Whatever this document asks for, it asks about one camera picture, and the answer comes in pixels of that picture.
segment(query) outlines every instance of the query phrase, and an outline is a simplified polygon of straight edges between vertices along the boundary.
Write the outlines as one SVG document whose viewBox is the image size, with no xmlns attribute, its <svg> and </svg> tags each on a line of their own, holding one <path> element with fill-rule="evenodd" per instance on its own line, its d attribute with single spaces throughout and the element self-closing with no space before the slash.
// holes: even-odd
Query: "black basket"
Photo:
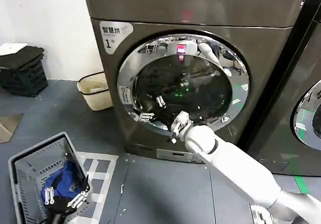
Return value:
<svg viewBox="0 0 321 224">
<path fill-rule="evenodd" d="M 42 67 L 43 54 L 17 69 L 0 67 L 0 86 L 14 95 L 35 97 L 48 82 Z"/>
</svg>

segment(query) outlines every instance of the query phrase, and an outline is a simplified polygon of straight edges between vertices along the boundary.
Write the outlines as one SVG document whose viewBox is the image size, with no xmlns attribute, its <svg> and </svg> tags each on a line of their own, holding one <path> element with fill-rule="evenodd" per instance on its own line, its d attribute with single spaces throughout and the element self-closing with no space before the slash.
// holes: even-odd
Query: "beige trash can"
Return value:
<svg viewBox="0 0 321 224">
<path fill-rule="evenodd" d="M 77 82 L 79 92 L 84 96 L 88 106 L 99 111 L 112 107 L 112 101 L 104 72 L 94 73 Z"/>
</svg>

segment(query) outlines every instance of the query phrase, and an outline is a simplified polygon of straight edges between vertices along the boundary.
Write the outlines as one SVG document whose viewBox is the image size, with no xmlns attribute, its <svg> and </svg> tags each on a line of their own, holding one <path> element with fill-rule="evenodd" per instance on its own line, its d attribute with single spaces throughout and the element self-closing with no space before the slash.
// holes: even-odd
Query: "white wall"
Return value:
<svg viewBox="0 0 321 224">
<path fill-rule="evenodd" d="M 78 80 L 103 71 L 85 0 L 0 0 L 3 3 L 0 14 L 7 12 L 5 25 L 11 24 L 13 31 L 4 39 L 11 36 L 14 42 L 43 47 L 47 78 Z"/>
<path fill-rule="evenodd" d="M 0 0 L 0 45 L 12 41 L 14 32 L 11 21 L 5 4 L 5 0 Z"/>
</svg>

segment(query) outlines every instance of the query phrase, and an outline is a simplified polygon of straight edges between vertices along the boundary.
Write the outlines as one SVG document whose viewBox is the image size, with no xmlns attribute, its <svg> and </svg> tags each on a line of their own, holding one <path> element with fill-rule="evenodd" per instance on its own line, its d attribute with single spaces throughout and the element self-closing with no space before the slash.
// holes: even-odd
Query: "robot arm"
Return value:
<svg viewBox="0 0 321 224">
<path fill-rule="evenodd" d="M 186 148 L 204 161 L 238 194 L 266 208 L 274 218 L 295 224 L 321 223 L 321 202 L 310 195 L 282 190 L 271 172 L 235 145 L 225 142 L 208 126 L 194 126 L 181 112 L 171 130 Z"/>
</svg>

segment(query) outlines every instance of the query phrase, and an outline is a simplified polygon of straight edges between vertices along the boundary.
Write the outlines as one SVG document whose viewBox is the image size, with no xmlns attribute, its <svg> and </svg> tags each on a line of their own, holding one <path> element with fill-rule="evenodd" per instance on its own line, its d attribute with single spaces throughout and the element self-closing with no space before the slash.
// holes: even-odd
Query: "sticker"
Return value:
<svg viewBox="0 0 321 224">
<path fill-rule="evenodd" d="M 243 88 L 244 91 L 248 91 L 249 85 L 248 84 L 241 85 L 241 88 Z"/>
<path fill-rule="evenodd" d="M 110 55 L 133 32 L 132 25 L 127 22 L 100 22 L 99 26 L 105 50 Z"/>
<path fill-rule="evenodd" d="M 123 104 L 132 104 L 130 88 L 120 86 L 118 91 L 120 100 Z"/>
<path fill-rule="evenodd" d="M 305 128 L 305 125 L 302 123 L 295 123 L 295 126 L 301 130 L 307 131 L 307 129 Z"/>
<path fill-rule="evenodd" d="M 241 100 L 239 100 L 239 99 L 237 98 L 237 99 L 235 99 L 235 100 L 232 101 L 232 105 L 233 105 L 233 104 L 236 104 L 236 103 L 238 103 L 238 102 L 240 102 L 240 101 L 241 101 Z"/>
</svg>

